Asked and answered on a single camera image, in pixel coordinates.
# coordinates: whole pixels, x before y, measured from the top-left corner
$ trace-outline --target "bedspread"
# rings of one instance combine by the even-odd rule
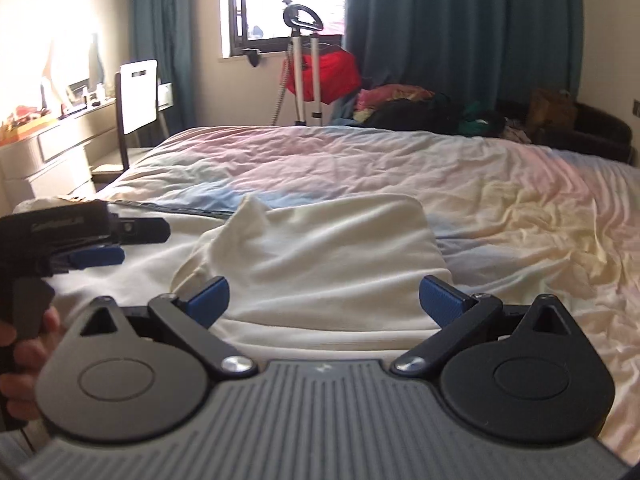
[[[560,297],[616,381],[601,439],[640,459],[640,170],[500,139],[197,128],[100,197],[233,211],[249,192],[272,207],[357,193],[416,197],[456,286],[506,303]]]

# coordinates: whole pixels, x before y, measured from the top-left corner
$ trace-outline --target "black window frame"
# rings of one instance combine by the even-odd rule
[[[263,40],[249,40],[248,23],[246,19],[246,0],[228,0],[229,8],[229,46],[231,56],[243,56],[244,50],[256,48],[261,52],[286,52],[289,46],[290,37],[269,38]],[[238,31],[238,17],[242,24],[242,34]],[[322,42],[340,46],[342,44],[341,34],[323,34]]]

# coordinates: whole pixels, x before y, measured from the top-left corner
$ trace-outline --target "curtain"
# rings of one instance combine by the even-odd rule
[[[132,60],[158,60],[161,82],[172,83],[174,106],[164,111],[172,135],[195,126],[191,4],[192,0],[131,0]],[[156,146],[162,135],[157,128],[140,131],[140,141]]]
[[[372,86],[404,83],[493,108],[536,87],[576,95],[582,0],[346,0],[344,46]]]

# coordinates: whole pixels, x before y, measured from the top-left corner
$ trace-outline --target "chair seat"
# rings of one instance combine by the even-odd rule
[[[129,157],[129,165],[133,166],[142,157],[144,157],[153,148],[129,148],[127,155]],[[95,164],[91,166],[91,176],[94,182],[100,184],[110,184],[116,180],[124,172],[122,168],[122,159],[120,158],[120,151],[105,155],[104,157],[95,161]]]

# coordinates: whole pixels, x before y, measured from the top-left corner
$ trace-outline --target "triangular hole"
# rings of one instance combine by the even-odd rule
[[[558,316],[556,310],[550,306],[544,306],[540,310],[540,315],[533,326],[533,330],[547,334],[569,335],[569,331],[564,325],[562,318]]]
[[[92,335],[113,334],[118,329],[111,318],[108,308],[100,308],[91,316],[89,322],[82,329],[81,336],[87,337]]]

